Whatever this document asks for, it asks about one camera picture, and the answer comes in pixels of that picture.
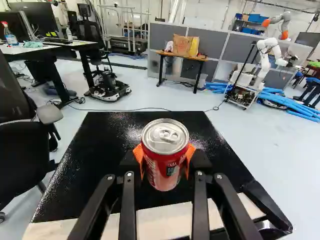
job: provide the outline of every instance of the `black office chair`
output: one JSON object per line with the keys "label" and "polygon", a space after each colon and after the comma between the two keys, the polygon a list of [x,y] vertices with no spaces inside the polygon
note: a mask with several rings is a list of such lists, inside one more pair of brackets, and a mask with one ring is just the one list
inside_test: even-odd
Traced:
{"label": "black office chair", "polygon": [[[54,122],[62,119],[54,105],[38,107],[21,89],[0,51],[0,211],[16,196],[38,186],[48,172],[56,169],[49,160],[60,136]],[[35,114],[39,121],[31,121]],[[5,213],[0,212],[0,223]]]}
{"label": "black office chair", "polygon": [[2,209],[20,194],[38,186],[57,168],[49,159],[50,127],[38,121],[18,121],[0,125],[0,223],[5,221]]}
{"label": "black office chair", "polygon": [[91,72],[92,77],[94,78],[97,75],[102,74],[103,70],[99,70],[99,65],[103,64],[103,59],[107,59],[110,72],[112,73],[113,69],[109,60],[110,52],[108,51],[101,36],[100,26],[96,22],[89,21],[85,17],[83,19],[84,20],[79,21],[80,35],[78,38],[83,41],[97,42],[99,45],[99,49],[88,50],[86,53],[86,56],[90,60],[91,64],[96,66],[96,70]]}

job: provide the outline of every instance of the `gray floor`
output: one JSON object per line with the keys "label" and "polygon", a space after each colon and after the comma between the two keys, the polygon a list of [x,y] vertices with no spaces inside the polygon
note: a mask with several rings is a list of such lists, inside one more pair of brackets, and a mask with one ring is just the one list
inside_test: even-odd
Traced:
{"label": "gray floor", "polygon": [[[111,61],[146,65],[146,60],[121,57],[112,57]],[[81,96],[87,90],[81,63],[59,60],[56,65],[67,88],[77,91]],[[115,103],[88,98],[85,104],[72,105],[82,109],[106,111],[147,107],[172,111],[205,111],[223,99],[222,94],[209,91],[193,94],[190,88],[179,84],[166,83],[156,87],[157,79],[148,78],[146,70],[114,67],[114,72],[120,81],[131,86],[132,93]],[[30,85],[23,80],[20,83],[24,86]],[[290,87],[286,89],[288,96],[300,95],[302,91],[301,87],[295,90]],[[27,92],[39,106],[50,99],[41,87],[36,90],[28,89]],[[56,162],[62,158],[87,112],[67,106],[62,113],[64,118],[56,123],[62,140],[59,150],[51,153]],[[285,239],[318,239],[320,126],[315,122],[260,104],[254,104],[251,109],[243,111],[233,104],[224,103],[219,111],[209,111],[206,114],[292,222],[294,232]],[[46,176],[45,184],[48,184],[51,176],[52,173]],[[0,224],[0,239],[22,238],[40,198],[38,189],[33,188],[16,197],[4,209],[7,221]]]}

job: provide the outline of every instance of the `chair armrest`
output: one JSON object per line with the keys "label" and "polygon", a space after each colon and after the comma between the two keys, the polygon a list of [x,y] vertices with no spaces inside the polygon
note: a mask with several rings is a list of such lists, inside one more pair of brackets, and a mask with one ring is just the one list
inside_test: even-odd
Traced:
{"label": "chair armrest", "polygon": [[54,104],[40,106],[36,109],[36,114],[44,125],[55,123],[61,120],[64,116],[60,109]]}

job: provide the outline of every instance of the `pull tab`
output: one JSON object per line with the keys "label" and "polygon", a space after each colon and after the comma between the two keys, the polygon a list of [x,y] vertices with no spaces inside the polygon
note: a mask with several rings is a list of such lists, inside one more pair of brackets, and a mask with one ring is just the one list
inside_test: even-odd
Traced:
{"label": "pull tab", "polygon": [[179,134],[173,129],[165,128],[160,130],[159,137],[166,142],[174,143],[179,139]]}

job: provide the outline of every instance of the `blue storage bin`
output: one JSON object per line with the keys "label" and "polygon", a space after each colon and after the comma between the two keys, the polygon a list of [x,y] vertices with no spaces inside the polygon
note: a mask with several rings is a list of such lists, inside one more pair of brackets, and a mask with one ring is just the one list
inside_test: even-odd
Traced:
{"label": "blue storage bin", "polygon": [[256,29],[251,29],[251,34],[258,35],[258,30],[256,30]]}
{"label": "blue storage bin", "polygon": [[259,21],[257,21],[257,23],[262,24],[264,22],[264,20],[268,19],[269,17],[267,16],[260,16]]}
{"label": "blue storage bin", "polygon": [[241,32],[246,33],[246,34],[251,34],[251,31],[252,31],[251,28],[244,27],[244,28],[242,28],[242,31],[241,31]]}
{"label": "blue storage bin", "polygon": [[259,22],[259,19],[260,19],[260,14],[250,14],[248,21],[257,23]]}
{"label": "blue storage bin", "polygon": [[242,19],[242,14],[241,13],[236,13],[235,14],[235,18],[241,20]]}

